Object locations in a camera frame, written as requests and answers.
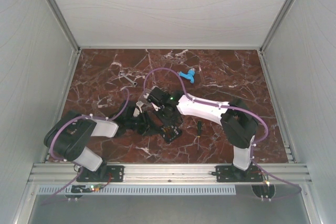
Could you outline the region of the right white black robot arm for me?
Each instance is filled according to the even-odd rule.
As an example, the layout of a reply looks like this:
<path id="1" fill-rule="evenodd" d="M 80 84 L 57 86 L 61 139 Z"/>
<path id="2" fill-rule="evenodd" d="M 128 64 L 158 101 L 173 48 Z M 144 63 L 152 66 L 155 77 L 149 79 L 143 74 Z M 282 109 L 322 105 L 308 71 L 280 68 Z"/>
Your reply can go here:
<path id="1" fill-rule="evenodd" d="M 181 124 L 182 116 L 195 116 L 221 125 L 234 147 L 233 177 L 240 181 L 249 177 L 251 144 L 255 139 L 258 122 L 247 113 L 242 100 L 211 101 L 182 91 L 169 94 L 158 87 L 145 89 L 143 96 L 154 107 L 155 115 L 165 126 Z"/>

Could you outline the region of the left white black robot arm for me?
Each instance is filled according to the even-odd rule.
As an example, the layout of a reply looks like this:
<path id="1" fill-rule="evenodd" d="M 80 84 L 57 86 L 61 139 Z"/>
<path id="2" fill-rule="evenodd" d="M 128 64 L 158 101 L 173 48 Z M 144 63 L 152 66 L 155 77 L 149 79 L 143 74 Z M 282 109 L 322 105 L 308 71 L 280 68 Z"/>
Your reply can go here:
<path id="1" fill-rule="evenodd" d="M 96 181 L 107 177 L 108 168 L 103 158 L 90 150 L 87 145 L 92 137 L 121 137 L 127 130 L 141 136 L 159 134 L 159 127 L 146 111 L 140 110 L 140 104 L 124 101 L 118 112 L 111 117 L 94 118 L 83 116 L 71 110 L 46 134 L 44 145 L 49 148 L 54 159 L 65 159 L 89 170 Z"/>

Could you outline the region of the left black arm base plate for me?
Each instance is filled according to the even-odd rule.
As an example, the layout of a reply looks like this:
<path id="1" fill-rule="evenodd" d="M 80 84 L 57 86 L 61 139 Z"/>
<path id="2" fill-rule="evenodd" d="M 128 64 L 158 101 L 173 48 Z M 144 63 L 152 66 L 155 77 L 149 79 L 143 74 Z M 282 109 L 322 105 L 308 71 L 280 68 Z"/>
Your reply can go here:
<path id="1" fill-rule="evenodd" d="M 120 183 L 123 182 L 124 166 L 122 165 L 104 165 L 97 171 L 92 172 L 86 168 L 83 169 L 81 175 L 76 179 L 77 182 L 104 182 Z"/>

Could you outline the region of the black fuse box base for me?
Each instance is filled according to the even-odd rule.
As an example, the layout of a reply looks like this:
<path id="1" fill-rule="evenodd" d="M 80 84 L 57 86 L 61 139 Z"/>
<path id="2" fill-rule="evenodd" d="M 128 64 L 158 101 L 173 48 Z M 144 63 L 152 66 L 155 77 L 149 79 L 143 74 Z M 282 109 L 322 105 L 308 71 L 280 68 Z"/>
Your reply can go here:
<path id="1" fill-rule="evenodd" d="M 182 130 L 174 125 L 162 126 L 160 128 L 160 135 L 164 141 L 169 144 L 182 135 Z"/>

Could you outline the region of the clear plastic fuse box lid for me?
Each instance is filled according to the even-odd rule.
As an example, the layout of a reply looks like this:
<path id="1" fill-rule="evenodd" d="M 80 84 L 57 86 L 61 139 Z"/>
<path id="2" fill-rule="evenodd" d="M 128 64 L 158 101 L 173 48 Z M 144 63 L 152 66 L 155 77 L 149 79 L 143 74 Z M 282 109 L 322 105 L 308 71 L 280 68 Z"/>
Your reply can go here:
<path id="1" fill-rule="evenodd" d="M 136 102 L 136 105 L 141 108 L 149 108 L 152 106 L 152 103 L 147 100 L 148 98 L 148 93 L 142 93 L 138 101 Z"/>

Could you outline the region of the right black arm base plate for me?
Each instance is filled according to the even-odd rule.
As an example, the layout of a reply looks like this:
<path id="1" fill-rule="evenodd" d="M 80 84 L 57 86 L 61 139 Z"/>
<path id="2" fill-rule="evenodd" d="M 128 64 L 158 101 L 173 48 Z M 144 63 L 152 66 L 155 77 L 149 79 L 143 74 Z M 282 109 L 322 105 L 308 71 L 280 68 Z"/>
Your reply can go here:
<path id="1" fill-rule="evenodd" d="M 219 183 L 259 183 L 264 181 L 262 171 L 253 164 L 250 164 L 247 170 L 241 170 L 234 165 L 218 165 L 211 175 L 215 176 Z"/>

